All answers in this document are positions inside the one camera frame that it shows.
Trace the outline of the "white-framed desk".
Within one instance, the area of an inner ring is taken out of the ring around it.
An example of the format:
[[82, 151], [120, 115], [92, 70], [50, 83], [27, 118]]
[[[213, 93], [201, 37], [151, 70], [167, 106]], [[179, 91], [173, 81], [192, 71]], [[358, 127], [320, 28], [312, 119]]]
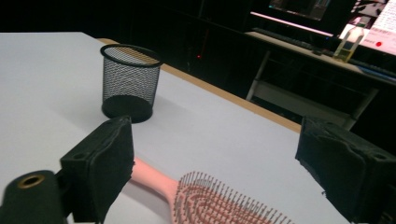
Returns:
[[248, 32], [247, 36], [264, 51], [249, 100], [258, 98], [349, 130], [379, 92], [396, 91], [396, 79], [385, 74], [337, 62], [269, 35]]

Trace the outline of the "dark monitor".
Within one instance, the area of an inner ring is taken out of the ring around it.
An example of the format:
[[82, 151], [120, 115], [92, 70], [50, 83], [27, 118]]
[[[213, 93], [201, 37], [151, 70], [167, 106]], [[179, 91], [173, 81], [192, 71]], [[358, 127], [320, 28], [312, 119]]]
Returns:
[[254, 0], [250, 14], [324, 36], [339, 35], [355, 0]]

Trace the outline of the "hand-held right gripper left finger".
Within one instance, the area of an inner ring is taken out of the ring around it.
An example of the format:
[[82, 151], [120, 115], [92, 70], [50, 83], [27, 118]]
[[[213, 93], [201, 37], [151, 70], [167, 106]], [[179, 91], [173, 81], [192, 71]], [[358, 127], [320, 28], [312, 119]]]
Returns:
[[131, 119], [109, 119], [61, 159], [68, 210], [76, 222], [102, 223], [134, 166]]

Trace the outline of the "clear bottle with yellow liquid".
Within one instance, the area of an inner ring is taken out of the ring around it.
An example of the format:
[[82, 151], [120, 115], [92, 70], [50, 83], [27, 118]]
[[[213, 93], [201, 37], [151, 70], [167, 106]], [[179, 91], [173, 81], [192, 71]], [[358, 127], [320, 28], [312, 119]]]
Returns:
[[332, 57], [338, 62], [347, 63], [363, 38], [364, 28], [361, 25], [351, 28], [346, 32]]

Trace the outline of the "white table sheet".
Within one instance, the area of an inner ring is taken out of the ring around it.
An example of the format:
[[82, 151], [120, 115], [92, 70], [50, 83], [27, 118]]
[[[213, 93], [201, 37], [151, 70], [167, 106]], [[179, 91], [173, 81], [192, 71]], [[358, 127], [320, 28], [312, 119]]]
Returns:
[[[57, 171], [104, 121], [101, 46], [83, 33], [0, 33], [0, 201], [16, 177]], [[299, 135], [133, 136], [135, 155], [175, 179], [201, 171], [295, 224], [347, 224], [295, 159]]]

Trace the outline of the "bright monitor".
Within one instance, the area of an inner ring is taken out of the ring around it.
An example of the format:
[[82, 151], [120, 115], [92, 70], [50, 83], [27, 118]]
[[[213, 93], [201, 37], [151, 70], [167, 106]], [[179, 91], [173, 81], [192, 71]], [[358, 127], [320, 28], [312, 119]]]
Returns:
[[367, 22], [360, 45], [396, 56], [396, 0], [356, 0], [339, 38], [363, 17]]

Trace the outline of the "black mesh pen holder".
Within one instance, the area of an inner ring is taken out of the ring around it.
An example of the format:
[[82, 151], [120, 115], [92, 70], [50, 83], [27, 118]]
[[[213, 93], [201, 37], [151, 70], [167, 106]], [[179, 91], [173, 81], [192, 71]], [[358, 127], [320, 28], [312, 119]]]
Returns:
[[129, 116], [132, 123], [151, 118], [159, 81], [160, 56], [127, 44], [101, 47], [104, 57], [102, 112], [108, 118]]

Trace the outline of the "black keyboard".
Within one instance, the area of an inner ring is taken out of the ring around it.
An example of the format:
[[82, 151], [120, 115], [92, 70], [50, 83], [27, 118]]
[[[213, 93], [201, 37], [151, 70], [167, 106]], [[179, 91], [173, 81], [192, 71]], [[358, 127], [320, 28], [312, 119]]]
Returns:
[[267, 35], [267, 36], [270, 36], [270, 37], [275, 38], [277, 40], [284, 41], [284, 42], [287, 42], [289, 44], [292, 44], [294, 46], [297, 46], [297, 47], [300, 47], [300, 48], [303, 48], [303, 49], [311, 50], [312, 52], [315, 52], [317, 55], [321, 55], [321, 54], [326, 54], [328, 56], [331, 55], [330, 51], [326, 51], [325, 49], [321, 49], [319, 47], [316, 47], [313, 44], [304, 42], [302, 40], [293, 39], [293, 38], [285, 36], [285, 35], [280, 35], [280, 34], [277, 34], [277, 33], [271, 32], [271, 31], [267, 31], [267, 30], [264, 30], [262, 28], [257, 28], [257, 27], [252, 28], [252, 32], [259, 33], [261, 35]]

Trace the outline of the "pink hairbrush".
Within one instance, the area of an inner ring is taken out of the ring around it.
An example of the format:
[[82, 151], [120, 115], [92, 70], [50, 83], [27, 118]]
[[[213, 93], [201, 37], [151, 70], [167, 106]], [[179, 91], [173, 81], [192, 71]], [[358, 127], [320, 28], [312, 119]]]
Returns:
[[173, 224], [294, 224], [275, 208], [202, 172], [174, 180], [136, 158], [132, 180], [165, 198]]

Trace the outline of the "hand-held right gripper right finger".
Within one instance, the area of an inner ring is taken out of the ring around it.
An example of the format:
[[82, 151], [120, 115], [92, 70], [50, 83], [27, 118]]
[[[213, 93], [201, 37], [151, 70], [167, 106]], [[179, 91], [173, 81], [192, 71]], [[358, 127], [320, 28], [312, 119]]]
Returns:
[[351, 223], [396, 223], [396, 156], [329, 121], [305, 117], [295, 159]]

